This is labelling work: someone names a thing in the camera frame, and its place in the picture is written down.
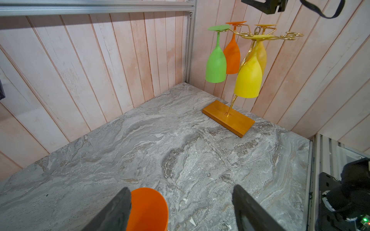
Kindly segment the orange wooden rack base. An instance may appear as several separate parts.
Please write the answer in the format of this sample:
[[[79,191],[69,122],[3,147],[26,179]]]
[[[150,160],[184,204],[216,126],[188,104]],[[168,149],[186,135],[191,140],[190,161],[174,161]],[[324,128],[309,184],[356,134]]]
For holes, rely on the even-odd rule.
[[[231,109],[231,111],[229,109],[229,106],[216,100],[203,108],[202,112],[242,138],[254,125],[255,121],[234,109]]]

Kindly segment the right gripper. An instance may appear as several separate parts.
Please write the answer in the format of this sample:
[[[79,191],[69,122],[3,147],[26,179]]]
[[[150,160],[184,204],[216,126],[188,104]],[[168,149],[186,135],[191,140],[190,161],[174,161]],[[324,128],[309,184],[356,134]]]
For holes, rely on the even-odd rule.
[[[288,4],[288,0],[266,0],[265,2],[259,2],[256,0],[242,0],[241,2],[256,9],[262,9],[261,11],[265,14],[284,12]]]

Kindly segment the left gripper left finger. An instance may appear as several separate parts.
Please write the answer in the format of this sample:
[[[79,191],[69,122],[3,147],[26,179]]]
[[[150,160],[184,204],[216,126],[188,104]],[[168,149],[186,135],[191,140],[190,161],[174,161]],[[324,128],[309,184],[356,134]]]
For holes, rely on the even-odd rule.
[[[115,195],[82,231],[126,231],[131,209],[131,191],[125,187]]]

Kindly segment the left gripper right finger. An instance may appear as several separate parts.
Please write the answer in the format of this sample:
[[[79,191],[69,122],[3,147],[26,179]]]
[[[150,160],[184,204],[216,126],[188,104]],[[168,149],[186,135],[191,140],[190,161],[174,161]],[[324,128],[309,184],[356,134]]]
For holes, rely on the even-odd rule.
[[[232,193],[239,231],[285,231],[240,185]]]

